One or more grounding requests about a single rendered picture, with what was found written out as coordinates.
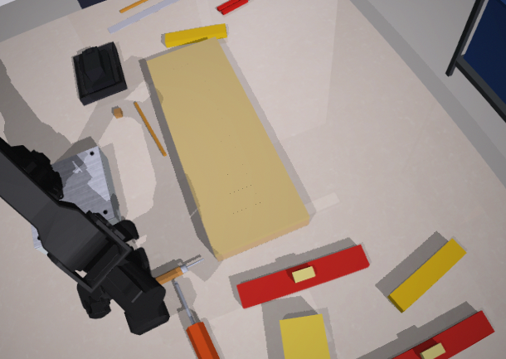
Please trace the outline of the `light grey flat bar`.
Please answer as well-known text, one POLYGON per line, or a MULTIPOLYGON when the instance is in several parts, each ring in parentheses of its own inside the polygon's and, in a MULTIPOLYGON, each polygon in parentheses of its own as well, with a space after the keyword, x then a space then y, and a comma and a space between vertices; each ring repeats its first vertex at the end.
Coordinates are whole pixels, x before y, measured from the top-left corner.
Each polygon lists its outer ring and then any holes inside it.
POLYGON ((121 29, 123 29, 123 28, 125 28, 125 27, 127 27, 127 26, 129 26, 129 25, 131 25, 131 24, 133 24, 133 23, 135 23, 137 21, 139 21, 140 19, 142 19, 144 17, 149 16, 149 15, 155 13, 156 11, 158 11, 158 10, 160 10, 160 9, 166 7, 166 6, 169 6, 169 5, 173 4, 176 1, 178 1, 178 0, 163 0, 160 3, 158 3, 158 4, 156 4, 156 5, 152 6, 152 7, 149 7, 146 10, 144 10, 144 11, 138 13, 138 14, 135 14, 135 15, 133 15, 132 17, 130 17, 128 19, 126 19, 126 20, 124 20, 124 21, 122 21, 122 22, 120 22, 120 23, 118 23, 118 24, 116 24, 116 25, 114 25, 112 27, 109 27, 108 28, 109 33, 113 34, 113 33, 117 32, 117 31, 119 31, 119 30, 121 30, 121 29))

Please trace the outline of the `small orange cube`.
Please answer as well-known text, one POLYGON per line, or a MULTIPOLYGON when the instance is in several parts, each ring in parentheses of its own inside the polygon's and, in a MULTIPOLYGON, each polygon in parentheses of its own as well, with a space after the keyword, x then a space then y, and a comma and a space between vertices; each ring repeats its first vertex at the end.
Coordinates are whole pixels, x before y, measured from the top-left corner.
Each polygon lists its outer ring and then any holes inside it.
POLYGON ((121 108, 114 109, 114 116, 119 119, 123 117, 123 112, 121 108))

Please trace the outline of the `orange long thin bar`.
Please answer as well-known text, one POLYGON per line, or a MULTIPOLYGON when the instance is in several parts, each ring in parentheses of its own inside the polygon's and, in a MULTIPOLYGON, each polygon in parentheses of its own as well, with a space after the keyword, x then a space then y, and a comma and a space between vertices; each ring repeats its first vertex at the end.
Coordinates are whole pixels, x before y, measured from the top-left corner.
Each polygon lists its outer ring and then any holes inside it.
POLYGON ((155 141, 156 141, 156 143, 158 144, 158 147, 159 147, 160 151, 162 152, 163 156, 164 156, 164 157, 165 157, 165 156, 167 156, 167 154, 165 153, 165 151, 164 151, 164 149, 163 149, 162 145, 160 144, 160 142, 159 142, 158 138, 156 137, 156 135, 155 135, 154 131, 153 131, 153 130, 152 130, 152 128, 150 127, 150 125, 149 125, 149 123, 148 123, 148 121, 147 121, 147 119, 146 119, 146 117, 145 117, 145 115, 144 115, 143 111, 141 111, 141 109, 139 108, 139 106, 138 106, 137 102, 136 102, 136 103, 134 103, 134 104, 135 104, 135 107, 136 107, 136 109, 138 110, 138 112, 141 114, 141 116, 142 116, 142 118, 143 118, 143 120, 144 120, 144 123, 146 124, 146 126, 147 126, 147 128, 148 128, 149 132, 152 134, 152 136, 153 136, 154 140, 155 140, 155 141))
POLYGON ((126 12, 126 11, 128 11, 129 9, 131 9, 131 8, 133 8, 133 7, 136 7, 136 6, 138 6, 139 4, 141 4, 141 3, 143 3, 143 2, 146 2, 146 1, 148 1, 148 0, 140 0, 140 1, 137 1, 137 2, 135 2, 135 3, 133 3, 133 4, 130 4, 129 6, 127 6, 127 7, 123 8, 123 9, 120 9, 119 11, 120 11, 120 13, 126 12))

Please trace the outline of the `tan rectangular panel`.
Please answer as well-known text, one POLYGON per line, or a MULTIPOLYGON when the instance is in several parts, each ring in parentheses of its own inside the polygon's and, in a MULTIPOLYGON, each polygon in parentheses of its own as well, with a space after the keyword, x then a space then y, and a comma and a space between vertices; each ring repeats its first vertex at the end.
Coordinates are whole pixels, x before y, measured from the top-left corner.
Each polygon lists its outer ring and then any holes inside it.
POLYGON ((147 64, 219 262, 309 224, 215 36, 147 64))

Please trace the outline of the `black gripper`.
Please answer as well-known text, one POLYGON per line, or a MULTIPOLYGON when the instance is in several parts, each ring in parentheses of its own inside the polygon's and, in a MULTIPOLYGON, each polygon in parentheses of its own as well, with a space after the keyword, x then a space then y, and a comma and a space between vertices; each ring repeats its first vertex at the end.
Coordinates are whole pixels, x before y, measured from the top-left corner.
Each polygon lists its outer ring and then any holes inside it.
MULTIPOLYGON (((124 235, 124 242, 130 241, 132 239, 137 240, 139 238, 135 224, 130 220, 122 220, 114 224, 113 227, 124 235)), ((126 244, 129 246, 128 243, 126 244)), ((129 247, 132 249, 129 254, 129 259, 134 260, 152 275, 152 272, 149 268, 148 257, 144 251, 144 248, 140 247, 134 250, 133 246, 129 247)), ((124 315, 127 320, 130 332, 136 335, 141 335, 151 329, 155 329, 157 326, 166 323, 170 318, 164 301, 162 301, 162 303, 153 314, 150 314, 149 317, 143 319, 142 321, 135 322, 126 312, 124 312, 124 315)))

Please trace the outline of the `red flat bar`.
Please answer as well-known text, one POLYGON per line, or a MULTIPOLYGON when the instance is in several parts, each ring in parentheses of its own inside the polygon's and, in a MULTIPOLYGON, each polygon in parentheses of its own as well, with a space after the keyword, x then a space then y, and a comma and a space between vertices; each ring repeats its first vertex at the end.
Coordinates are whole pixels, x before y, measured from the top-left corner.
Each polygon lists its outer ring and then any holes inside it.
POLYGON ((369 267, 361 245, 297 265, 280 272, 237 284, 243 308, 294 294, 369 267))
POLYGON ((482 311, 392 359, 451 358, 494 332, 482 311))

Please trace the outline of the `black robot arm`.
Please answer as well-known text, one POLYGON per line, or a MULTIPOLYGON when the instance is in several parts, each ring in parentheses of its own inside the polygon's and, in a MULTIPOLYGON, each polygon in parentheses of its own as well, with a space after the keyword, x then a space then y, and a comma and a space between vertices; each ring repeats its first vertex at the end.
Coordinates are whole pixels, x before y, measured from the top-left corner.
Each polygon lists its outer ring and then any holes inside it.
POLYGON ((78 283, 89 318, 110 313, 113 299, 135 322, 146 319, 164 300, 165 288, 129 259, 132 249, 124 235, 100 213, 59 201, 62 188, 44 153, 11 146, 0 137, 0 197, 36 228, 51 262, 78 283), (82 278, 76 270, 87 274, 82 278))

